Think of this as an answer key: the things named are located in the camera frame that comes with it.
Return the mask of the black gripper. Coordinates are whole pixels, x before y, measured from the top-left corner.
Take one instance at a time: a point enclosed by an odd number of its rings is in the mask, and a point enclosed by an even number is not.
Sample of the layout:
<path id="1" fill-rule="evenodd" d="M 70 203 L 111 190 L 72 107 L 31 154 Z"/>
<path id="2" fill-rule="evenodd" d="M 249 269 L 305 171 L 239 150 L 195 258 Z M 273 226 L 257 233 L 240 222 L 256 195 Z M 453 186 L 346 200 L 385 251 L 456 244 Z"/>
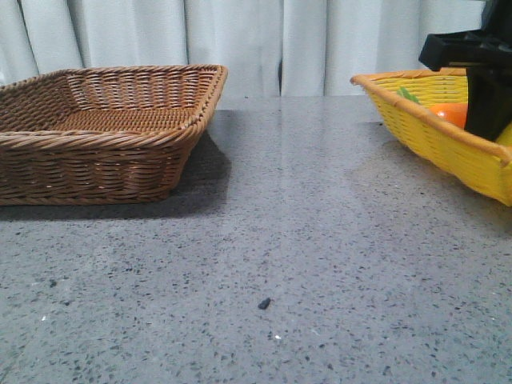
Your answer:
<path id="1" fill-rule="evenodd" d="M 429 34 L 418 60 L 433 71 L 466 70 L 465 130 L 495 141 L 511 123 L 511 1 L 488 1 L 476 30 Z"/>

